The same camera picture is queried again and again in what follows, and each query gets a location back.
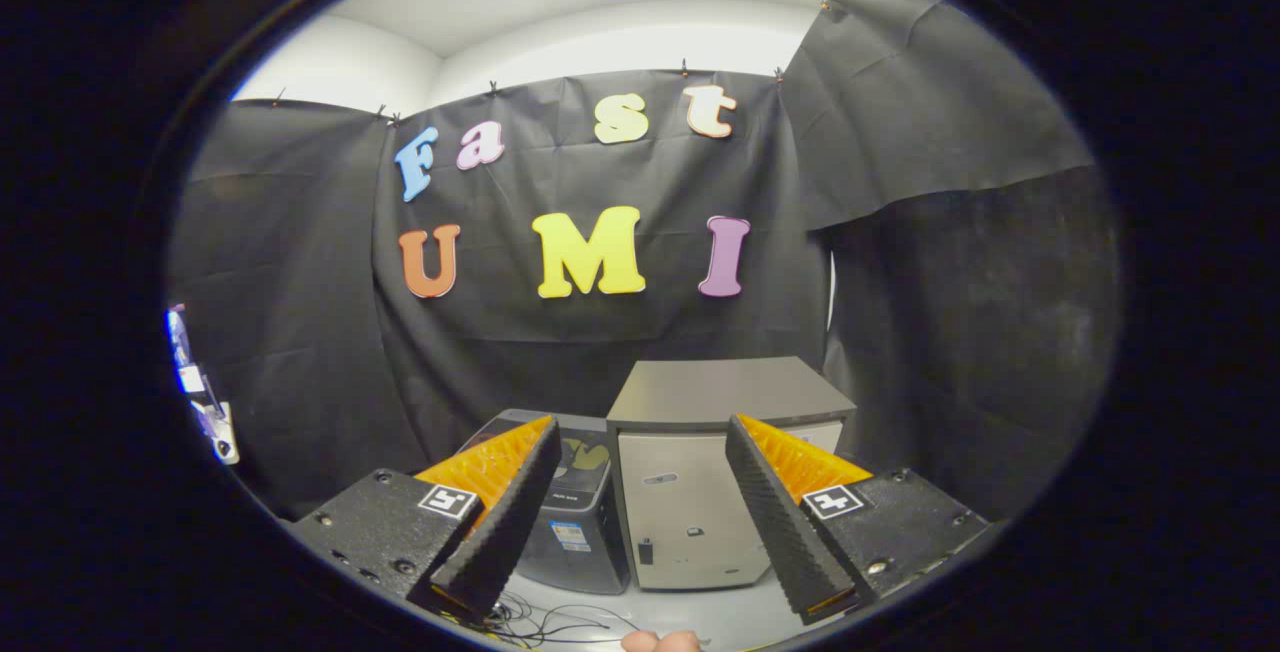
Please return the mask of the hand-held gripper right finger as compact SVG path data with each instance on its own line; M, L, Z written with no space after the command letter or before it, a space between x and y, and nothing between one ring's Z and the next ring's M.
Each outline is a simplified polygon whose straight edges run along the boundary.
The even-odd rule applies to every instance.
M904 591L991 528L909 468L874 475L755 418L731 420L724 456L788 607L806 625Z

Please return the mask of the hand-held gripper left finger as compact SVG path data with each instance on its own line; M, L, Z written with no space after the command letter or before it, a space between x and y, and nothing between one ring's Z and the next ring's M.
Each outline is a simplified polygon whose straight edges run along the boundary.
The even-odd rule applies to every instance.
M559 423L536 416L420 473L371 471L291 534L366 585L480 623L518 564L559 461Z

